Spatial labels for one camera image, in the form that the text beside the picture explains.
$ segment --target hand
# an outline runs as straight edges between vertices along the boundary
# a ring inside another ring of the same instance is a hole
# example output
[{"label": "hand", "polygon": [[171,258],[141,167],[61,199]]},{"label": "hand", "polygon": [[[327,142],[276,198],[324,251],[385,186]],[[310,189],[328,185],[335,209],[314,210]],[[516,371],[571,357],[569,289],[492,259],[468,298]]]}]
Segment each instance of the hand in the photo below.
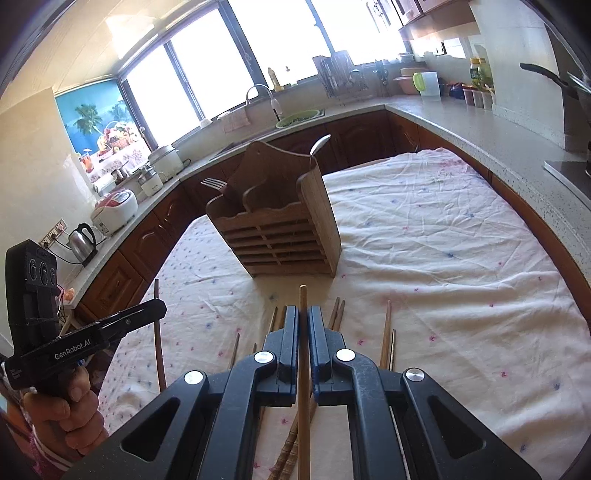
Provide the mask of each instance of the hand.
[{"label": "hand", "polygon": [[97,411],[99,399],[90,389],[86,368],[75,370],[67,390],[70,404],[62,398],[27,393],[24,408],[39,440],[56,454],[75,462],[98,447],[109,434]]}]

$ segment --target window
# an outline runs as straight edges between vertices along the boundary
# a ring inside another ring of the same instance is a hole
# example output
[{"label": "window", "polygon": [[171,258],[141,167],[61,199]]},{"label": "window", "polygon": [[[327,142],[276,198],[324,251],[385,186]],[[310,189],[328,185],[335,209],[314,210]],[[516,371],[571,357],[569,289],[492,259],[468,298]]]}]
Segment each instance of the window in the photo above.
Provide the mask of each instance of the window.
[{"label": "window", "polygon": [[254,82],[218,10],[181,30],[172,44],[205,118],[245,101]]},{"label": "window", "polygon": [[230,0],[238,23],[272,87],[272,68],[281,85],[316,75],[312,57],[330,56],[305,0]]},{"label": "window", "polygon": [[334,50],[347,50],[355,64],[396,58],[405,45],[397,30],[400,21],[384,10],[387,5],[379,0],[209,2],[181,21],[182,30],[165,34],[164,44],[148,50],[127,73],[125,91],[135,99],[148,136],[166,145],[204,118],[244,103],[254,84],[272,87],[269,68],[285,85],[316,75],[312,58]]},{"label": "window", "polygon": [[396,28],[378,28],[369,4],[359,0],[313,0],[335,50],[347,50],[353,63],[393,60],[406,51]]},{"label": "window", "polygon": [[159,146],[168,145],[199,126],[164,49],[158,47],[127,75],[129,87]]}]

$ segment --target countertop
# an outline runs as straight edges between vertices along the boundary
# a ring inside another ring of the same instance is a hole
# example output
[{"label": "countertop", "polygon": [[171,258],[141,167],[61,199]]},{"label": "countertop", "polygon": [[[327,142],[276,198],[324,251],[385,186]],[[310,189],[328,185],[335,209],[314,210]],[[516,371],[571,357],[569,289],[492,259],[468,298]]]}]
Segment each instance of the countertop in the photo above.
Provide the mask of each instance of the countertop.
[{"label": "countertop", "polygon": [[[382,109],[407,118],[451,142],[504,181],[544,219],[591,283],[591,210],[544,170],[545,161],[582,161],[582,156],[565,152],[549,140],[492,112],[452,98],[441,102],[422,100],[418,95],[373,98],[327,106],[323,117],[272,131],[257,140],[270,141],[314,125]],[[268,126],[261,131],[268,131]],[[183,180],[244,150],[246,144],[193,162],[166,182],[159,192],[141,202],[134,218],[103,242],[94,259],[67,285],[66,288],[74,288],[75,293],[65,308],[77,306],[107,260],[160,200]]]}]

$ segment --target electrical outlet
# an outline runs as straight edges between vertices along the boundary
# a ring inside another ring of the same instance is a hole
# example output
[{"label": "electrical outlet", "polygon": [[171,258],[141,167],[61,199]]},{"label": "electrical outlet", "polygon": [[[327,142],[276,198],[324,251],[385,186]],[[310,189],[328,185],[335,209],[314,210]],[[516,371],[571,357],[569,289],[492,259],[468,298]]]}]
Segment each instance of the electrical outlet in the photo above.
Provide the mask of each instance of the electrical outlet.
[{"label": "electrical outlet", "polygon": [[58,238],[62,233],[64,233],[67,228],[68,227],[64,219],[60,218],[60,221],[57,222],[55,226],[51,230],[49,230],[49,232],[47,232],[47,235],[41,239],[39,245],[41,245],[44,248],[51,247],[56,241],[56,238]]}]

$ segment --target frying pan handle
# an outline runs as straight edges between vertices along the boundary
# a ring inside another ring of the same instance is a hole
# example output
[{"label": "frying pan handle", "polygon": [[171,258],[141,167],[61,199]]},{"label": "frying pan handle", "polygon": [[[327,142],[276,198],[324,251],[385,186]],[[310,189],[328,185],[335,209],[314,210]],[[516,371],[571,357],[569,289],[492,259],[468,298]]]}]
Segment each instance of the frying pan handle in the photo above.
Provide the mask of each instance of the frying pan handle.
[{"label": "frying pan handle", "polygon": [[556,75],[554,72],[551,72],[548,69],[545,69],[544,67],[541,67],[539,65],[535,65],[533,63],[520,63],[519,66],[521,67],[522,70],[527,70],[528,72],[539,73],[540,75],[543,75],[544,77],[549,78],[556,85],[558,85],[560,88],[562,88],[564,90],[564,92],[569,97],[572,97],[575,100],[579,100],[579,94],[578,94],[577,90],[575,88],[571,87],[568,84],[568,82],[565,82],[564,80],[560,80],[558,75]]}]

